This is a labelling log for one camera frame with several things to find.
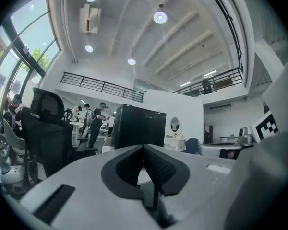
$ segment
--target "oval mirror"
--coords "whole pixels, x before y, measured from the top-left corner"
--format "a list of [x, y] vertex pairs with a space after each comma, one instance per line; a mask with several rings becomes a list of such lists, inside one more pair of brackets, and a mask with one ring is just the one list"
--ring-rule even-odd
[[179, 120], [178, 118], [174, 117], [171, 120], [171, 129], [173, 132], [176, 132], [179, 129]]

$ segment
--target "tree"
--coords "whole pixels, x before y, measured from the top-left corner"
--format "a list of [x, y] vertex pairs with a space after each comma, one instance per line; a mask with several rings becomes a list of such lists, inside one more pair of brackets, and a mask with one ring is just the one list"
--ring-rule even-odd
[[[38, 58], [40, 57], [40, 55], [42, 54], [42, 49], [41, 48], [36, 48], [34, 49], [33, 53], [32, 53], [32, 57], [35, 61], [38, 60]], [[47, 67], [49, 66], [50, 63], [50, 57], [47, 54], [43, 54], [42, 58], [39, 60], [38, 64], [41, 66], [41, 68], [46, 71]], [[29, 67], [23, 62], [21, 63], [21, 67], [23, 69], [25, 69], [27, 72], [30, 71]]]

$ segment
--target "black office chair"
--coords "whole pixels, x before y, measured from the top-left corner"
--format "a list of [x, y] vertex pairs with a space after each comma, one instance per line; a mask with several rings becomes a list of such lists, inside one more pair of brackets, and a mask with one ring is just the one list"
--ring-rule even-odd
[[186, 141], [186, 150], [182, 151], [189, 154], [196, 154], [198, 150], [198, 139], [190, 138]]
[[62, 99], [51, 92], [33, 88], [31, 109], [21, 113], [26, 149], [38, 167], [39, 180], [65, 167], [72, 148], [72, 127], [62, 120]]

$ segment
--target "white cabinet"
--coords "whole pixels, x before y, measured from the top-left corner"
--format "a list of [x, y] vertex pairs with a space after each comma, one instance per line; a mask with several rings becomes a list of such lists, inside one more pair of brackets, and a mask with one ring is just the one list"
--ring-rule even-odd
[[184, 151], [185, 140], [184, 139], [178, 139], [178, 138], [164, 138], [164, 148], [174, 151]]

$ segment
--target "air conditioner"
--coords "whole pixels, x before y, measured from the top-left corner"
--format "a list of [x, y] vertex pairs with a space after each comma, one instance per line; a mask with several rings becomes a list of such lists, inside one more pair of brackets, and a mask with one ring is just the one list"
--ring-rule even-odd
[[91, 8], [89, 4], [80, 8], [80, 31], [84, 33], [98, 33], [101, 9]]

